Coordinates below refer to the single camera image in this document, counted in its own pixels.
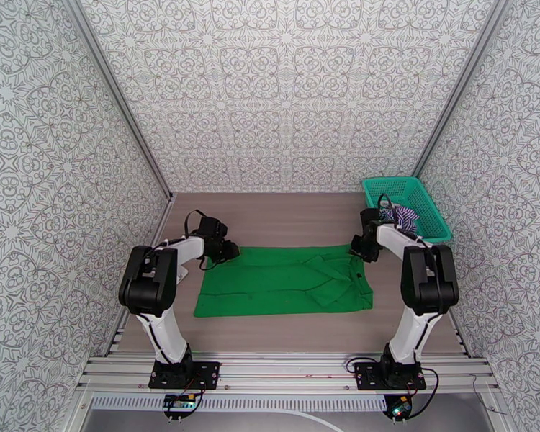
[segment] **green cloth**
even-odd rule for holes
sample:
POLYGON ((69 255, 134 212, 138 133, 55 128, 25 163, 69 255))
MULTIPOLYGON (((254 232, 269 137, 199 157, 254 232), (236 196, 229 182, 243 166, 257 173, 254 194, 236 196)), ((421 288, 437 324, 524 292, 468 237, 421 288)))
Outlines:
POLYGON ((194 316, 372 309, 364 264, 349 248, 242 247, 240 257, 204 273, 194 316))

